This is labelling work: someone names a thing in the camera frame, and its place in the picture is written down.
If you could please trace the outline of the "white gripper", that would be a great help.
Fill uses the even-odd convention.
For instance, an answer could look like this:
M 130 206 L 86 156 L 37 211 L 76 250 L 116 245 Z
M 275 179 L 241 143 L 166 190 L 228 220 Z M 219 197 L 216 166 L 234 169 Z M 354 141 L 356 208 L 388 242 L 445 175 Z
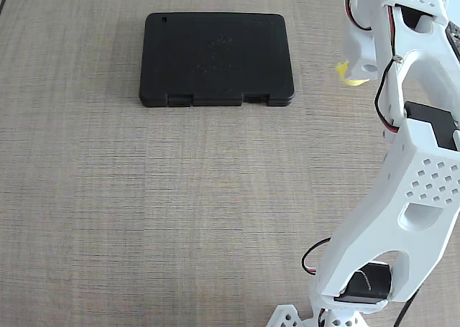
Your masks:
M 347 83 L 365 83 L 378 74 L 375 41 L 385 29 L 382 0 L 345 0 L 348 27 L 345 39 Z

